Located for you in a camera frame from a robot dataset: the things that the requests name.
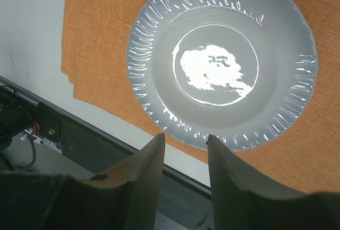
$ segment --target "gray plate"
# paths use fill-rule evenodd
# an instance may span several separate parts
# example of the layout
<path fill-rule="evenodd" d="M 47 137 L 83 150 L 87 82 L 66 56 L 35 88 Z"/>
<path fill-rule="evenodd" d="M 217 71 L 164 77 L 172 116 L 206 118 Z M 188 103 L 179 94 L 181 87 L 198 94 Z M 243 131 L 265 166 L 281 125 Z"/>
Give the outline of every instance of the gray plate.
<path fill-rule="evenodd" d="M 127 46 L 134 94 L 178 140 L 232 150 L 278 137 L 317 76 L 315 40 L 291 0 L 149 0 Z"/>

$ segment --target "plate center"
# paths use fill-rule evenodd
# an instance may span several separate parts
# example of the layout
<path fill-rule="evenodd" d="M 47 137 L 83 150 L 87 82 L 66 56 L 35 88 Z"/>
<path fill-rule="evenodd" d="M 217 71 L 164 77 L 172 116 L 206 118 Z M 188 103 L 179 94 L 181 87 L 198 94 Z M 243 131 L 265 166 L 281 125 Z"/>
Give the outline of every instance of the plate center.
<path fill-rule="evenodd" d="M 254 88 L 259 64 L 247 37 L 226 24 L 204 24 L 188 31 L 172 51 L 176 85 L 203 106 L 227 106 Z"/>

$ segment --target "white table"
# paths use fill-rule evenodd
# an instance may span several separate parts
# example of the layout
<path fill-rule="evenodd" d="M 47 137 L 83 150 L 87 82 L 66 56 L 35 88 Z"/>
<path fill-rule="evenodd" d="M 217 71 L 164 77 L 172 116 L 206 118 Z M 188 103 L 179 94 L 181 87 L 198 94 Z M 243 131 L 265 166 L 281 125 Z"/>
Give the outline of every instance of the white table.
<path fill-rule="evenodd" d="M 0 75 L 50 103 L 141 149 L 152 136 L 72 97 L 61 72 L 65 0 L 0 0 Z M 210 186 L 208 165 L 167 145 L 165 164 Z"/>

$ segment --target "screw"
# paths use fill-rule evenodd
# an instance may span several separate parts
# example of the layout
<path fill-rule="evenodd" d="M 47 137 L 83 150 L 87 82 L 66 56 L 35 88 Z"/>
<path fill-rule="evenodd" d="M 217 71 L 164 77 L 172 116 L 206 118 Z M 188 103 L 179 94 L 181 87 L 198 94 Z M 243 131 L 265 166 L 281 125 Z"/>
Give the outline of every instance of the screw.
<path fill-rule="evenodd" d="M 48 134 L 49 135 L 55 134 L 55 131 L 53 129 L 50 129 L 50 130 L 48 130 Z"/>

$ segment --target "woven fabric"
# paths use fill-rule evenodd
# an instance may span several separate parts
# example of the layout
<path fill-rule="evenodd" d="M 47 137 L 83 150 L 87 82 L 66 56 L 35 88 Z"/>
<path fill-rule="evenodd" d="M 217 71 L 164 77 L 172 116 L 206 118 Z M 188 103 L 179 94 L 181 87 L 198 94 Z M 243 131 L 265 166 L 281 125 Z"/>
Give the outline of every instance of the woven fabric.
<path fill-rule="evenodd" d="M 134 19 L 147 0 L 66 0 L 62 71 L 74 97 L 151 135 L 161 129 L 135 99 L 125 50 Z M 299 120 L 272 142 L 237 155 L 271 178 L 312 192 L 340 190 L 340 0 L 293 0 L 317 42 L 314 95 Z M 207 162 L 207 152 L 166 136 L 168 144 Z"/>

